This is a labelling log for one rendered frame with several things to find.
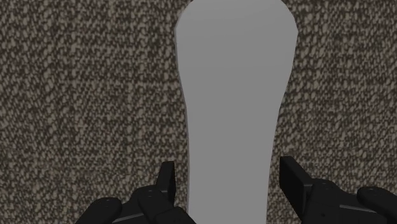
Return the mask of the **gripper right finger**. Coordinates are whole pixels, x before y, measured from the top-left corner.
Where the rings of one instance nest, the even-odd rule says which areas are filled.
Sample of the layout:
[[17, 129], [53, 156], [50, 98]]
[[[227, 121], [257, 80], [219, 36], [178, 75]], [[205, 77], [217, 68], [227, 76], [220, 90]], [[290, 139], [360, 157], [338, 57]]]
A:
[[397, 195], [377, 186], [347, 193], [291, 156], [279, 159], [279, 186], [301, 224], [397, 224]]

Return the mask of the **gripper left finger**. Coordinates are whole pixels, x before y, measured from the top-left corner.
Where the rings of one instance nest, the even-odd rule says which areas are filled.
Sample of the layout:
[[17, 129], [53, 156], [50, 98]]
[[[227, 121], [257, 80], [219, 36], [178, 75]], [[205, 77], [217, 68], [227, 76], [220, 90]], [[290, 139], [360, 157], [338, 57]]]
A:
[[123, 203], [116, 197], [93, 201], [75, 224], [197, 224], [175, 206], [176, 175], [173, 161], [162, 162], [153, 185], [133, 191]]

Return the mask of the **brown woven fabric furniture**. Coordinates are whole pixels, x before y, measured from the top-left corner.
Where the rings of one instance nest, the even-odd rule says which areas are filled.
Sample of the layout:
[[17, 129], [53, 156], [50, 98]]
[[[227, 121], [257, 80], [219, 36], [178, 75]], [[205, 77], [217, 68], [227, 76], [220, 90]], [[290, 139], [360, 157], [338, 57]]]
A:
[[[193, 0], [0, 0], [0, 224], [75, 224], [95, 199], [176, 164], [188, 128], [176, 26]], [[279, 158], [355, 193], [397, 194], [397, 0], [282, 0], [297, 39], [271, 154], [266, 224], [299, 224]]]

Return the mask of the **grey flat rounded long object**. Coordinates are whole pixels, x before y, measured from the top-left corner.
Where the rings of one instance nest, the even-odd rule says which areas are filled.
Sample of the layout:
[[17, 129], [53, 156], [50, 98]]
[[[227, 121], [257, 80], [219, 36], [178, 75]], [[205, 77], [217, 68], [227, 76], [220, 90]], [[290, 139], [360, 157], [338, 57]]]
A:
[[266, 224], [271, 154], [297, 28], [282, 0], [193, 0], [176, 26], [186, 103], [188, 212]]

